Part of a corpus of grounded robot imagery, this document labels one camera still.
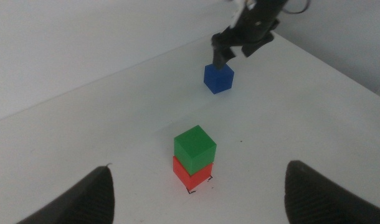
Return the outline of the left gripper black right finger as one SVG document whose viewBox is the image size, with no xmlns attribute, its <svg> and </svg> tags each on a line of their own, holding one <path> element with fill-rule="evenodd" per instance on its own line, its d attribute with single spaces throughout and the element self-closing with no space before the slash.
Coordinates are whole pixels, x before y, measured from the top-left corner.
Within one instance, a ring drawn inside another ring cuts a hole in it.
<svg viewBox="0 0 380 224">
<path fill-rule="evenodd" d="M 302 161 L 285 174 L 285 211 L 290 223 L 380 223 L 380 208 L 344 189 Z"/>
</svg>

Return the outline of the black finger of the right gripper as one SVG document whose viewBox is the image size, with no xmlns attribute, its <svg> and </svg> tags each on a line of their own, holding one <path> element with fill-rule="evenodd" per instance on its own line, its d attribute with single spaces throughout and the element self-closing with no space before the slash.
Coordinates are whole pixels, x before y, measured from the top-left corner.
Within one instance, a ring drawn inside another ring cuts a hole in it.
<svg viewBox="0 0 380 224">
<path fill-rule="evenodd" d="M 253 44 L 245 44 L 245 45 L 243 45 L 242 48 L 241 48 L 242 53 L 246 57 L 249 57 L 253 53 L 255 53 L 259 48 L 261 48 L 265 44 L 273 41 L 273 39 L 274 39 L 273 34 L 271 32 L 268 32 L 267 34 L 265 34 L 265 36 L 260 41 L 258 41 L 256 43 L 253 43 Z"/>
<path fill-rule="evenodd" d="M 224 31 L 214 34 L 211 38 L 211 45 L 213 48 L 213 59 L 212 64 L 218 70 L 223 69 L 224 65 L 232 58 L 235 54 L 231 50 L 231 47 L 237 44 L 237 39 L 230 27 L 227 27 Z"/>
</svg>

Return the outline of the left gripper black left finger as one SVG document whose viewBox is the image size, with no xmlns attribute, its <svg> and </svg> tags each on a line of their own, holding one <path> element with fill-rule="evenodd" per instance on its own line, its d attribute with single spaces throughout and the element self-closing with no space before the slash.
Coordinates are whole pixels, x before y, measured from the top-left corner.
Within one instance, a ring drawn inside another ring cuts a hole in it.
<svg viewBox="0 0 380 224">
<path fill-rule="evenodd" d="M 74 186 L 21 220 L 26 224 L 112 224 L 115 214 L 113 178 L 107 166 L 99 166 Z"/>
</svg>

